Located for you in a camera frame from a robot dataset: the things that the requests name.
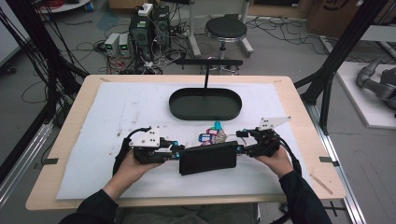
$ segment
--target hand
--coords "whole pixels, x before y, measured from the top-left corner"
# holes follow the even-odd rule
[[[119,170],[105,185],[103,190],[114,201],[117,200],[125,190],[130,188],[134,182],[139,180],[147,171],[161,165],[160,163],[140,164],[134,158],[131,150],[122,161]]]
[[[293,171],[288,154],[283,147],[279,147],[279,150],[277,150],[272,157],[260,156],[255,159],[267,165],[279,179],[283,175]]]

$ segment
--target person's left hand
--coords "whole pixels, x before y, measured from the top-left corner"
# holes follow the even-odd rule
[[[134,151],[131,150],[122,161],[119,170],[105,185],[103,190],[114,201],[121,194],[139,180],[147,171],[161,165],[160,163],[140,164],[134,158]]]

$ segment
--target chair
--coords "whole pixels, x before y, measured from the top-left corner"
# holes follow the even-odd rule
[[[211,19],[206,23],[205,33],[212,39],[221,42],[219,49],[219,57],[210,57],[210,59],[225,59],[225,43],[239,42],[247,35],[248,28],[237,18],[225,16]],[[217,65],[212,66],[210,70],[218,70],[219,74],[221,71],[230,72],[233,75],[238,75],[238,67],[235,70],[231,69],[231,66]]]

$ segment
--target black sleeve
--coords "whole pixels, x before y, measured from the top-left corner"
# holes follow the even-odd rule
[[[79,205],[77,212],[62,219],[60,224],[114,223],[118,207],[119,206],[101,189],[84,200]]]
[[[332,223],[318,196],[296,171],[282,176],[279,182],[293,223]]]

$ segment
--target black tray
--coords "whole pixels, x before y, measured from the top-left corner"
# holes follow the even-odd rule
[[[231,90],[184,88],[169,98],[171,113],[183,120],[230,120],[239,115],[242,100]]]

